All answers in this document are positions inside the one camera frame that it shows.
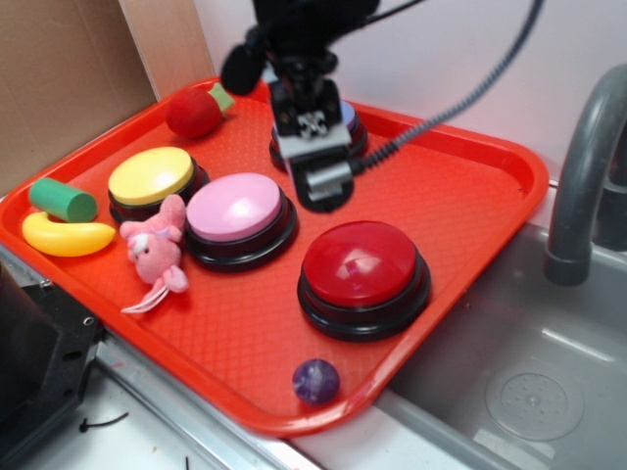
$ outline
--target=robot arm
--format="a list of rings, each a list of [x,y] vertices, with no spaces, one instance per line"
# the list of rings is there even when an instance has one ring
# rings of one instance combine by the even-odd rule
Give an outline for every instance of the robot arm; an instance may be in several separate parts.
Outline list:
[[[329,45],[359,27],[378,0],[254,0],[258,25],[248,31],[222,70],[235,94],[250,93],[269,62],[278,80],[270,87],[277,142],[300,203],[331,212],[353,193],[348,164],[350,134],[343,124]]]

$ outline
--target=pink button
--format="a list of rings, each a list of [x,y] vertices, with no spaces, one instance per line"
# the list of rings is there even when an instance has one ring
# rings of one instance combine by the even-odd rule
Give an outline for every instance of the pink button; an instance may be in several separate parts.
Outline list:
[[[274,181],[262,174],[236,173],[201,188],[187,205],[187,220],[205,240],[233,242],[264,230],[280,209]]]

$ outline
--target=metal sink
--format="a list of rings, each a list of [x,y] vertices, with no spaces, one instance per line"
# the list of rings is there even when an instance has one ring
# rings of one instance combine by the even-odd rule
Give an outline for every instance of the metal sink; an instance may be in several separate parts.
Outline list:
[[[525,225],[377,406],[481,467],[627,468],[627,261],[595,248],[588,281],[558,287],[546,241]]]

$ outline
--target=pink stuffed bunny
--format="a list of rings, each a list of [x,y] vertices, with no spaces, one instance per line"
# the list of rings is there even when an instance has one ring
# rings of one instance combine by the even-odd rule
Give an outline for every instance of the pink stuffed bunny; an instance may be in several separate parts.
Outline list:
[[[143,222],[124,222],[120,235],[127,241],[128,259],[135,263],[142,281],[153,288],[142,302],[125,308],[125,313],[150,310],[169,291],[183,292],[189,287],[187,276],[178,267],[183,238],[185,203],[178,195],[167,196],[156,213]]]

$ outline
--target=red button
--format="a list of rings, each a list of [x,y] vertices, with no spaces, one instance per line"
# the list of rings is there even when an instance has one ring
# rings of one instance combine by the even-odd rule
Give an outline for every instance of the red button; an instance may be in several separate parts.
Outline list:
[[[376,306],[401,294],[413,278],[410,238],[383,222],[337,226],[313,241],[303,262],[312,291],[342,307]]]

